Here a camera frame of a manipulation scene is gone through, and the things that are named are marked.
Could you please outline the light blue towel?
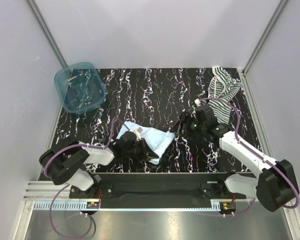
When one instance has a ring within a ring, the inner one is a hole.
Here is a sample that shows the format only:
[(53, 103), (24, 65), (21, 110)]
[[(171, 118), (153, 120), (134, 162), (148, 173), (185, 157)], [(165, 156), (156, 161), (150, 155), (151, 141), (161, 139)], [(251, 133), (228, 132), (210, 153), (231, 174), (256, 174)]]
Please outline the light blue towel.
[(124, 124), (132, 131), (139, 131), (140, 137), (144, 138), (150, 149), (158, 155), (157, 158), (150, 160), (150, 162), (158, 165), (166, 149), (175, 139), (175, 134), (169, 131), (163, 132), (153, 127), (144, 127), (131, 121), (125, 121)]

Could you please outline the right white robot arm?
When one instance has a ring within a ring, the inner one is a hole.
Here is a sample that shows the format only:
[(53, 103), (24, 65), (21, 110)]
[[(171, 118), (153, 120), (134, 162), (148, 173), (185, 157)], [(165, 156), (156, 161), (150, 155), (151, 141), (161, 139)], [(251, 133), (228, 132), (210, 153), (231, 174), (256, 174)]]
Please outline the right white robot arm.
[(258, 200), (270, 212), (279, 208), (294, 209), (300, 204), (300, 190), (292, 164), (266, 155), (253, 147), (226, 123), (219, 123), (212, 112), (183, 112), (171, 133), (189, 140), (208, 141), (243, 163), (253, 177), (228, 173), (216, 180), (205, 197), (229, 198), (241, 194)]

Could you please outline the black white striped towel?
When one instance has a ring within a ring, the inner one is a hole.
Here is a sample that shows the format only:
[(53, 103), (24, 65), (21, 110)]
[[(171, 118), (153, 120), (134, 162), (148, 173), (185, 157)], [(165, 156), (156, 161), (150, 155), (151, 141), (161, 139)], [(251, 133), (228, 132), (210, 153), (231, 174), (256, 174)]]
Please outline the black white striped towel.
[(233, 78), (224, 68), (215, 66), (212, 68), (213, 78), (208, 86), (208, 105), (213, 110), (219, 123), (228, 124), (232, 107), (229, 103), (237, 95), (242, 87), (241, 80)]

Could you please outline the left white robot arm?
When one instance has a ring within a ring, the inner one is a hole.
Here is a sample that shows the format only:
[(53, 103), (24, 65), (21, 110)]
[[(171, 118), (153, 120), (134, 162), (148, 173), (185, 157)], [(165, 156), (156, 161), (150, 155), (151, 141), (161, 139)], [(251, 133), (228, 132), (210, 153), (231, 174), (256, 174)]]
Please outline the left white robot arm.
[(78, 189), (85, 197), (93, 198), (99, 191), (99, 180), (83, 169), (83, 164), (108, 165), (113, 160), (125, 157), (141, 161), (158, 159), (137, 130), (126, 131), (108, 146), (95, 146), (75, 141), (68, 137), (51, 147), (39, 158), (43, 173), (58, 186), (68, 184)]

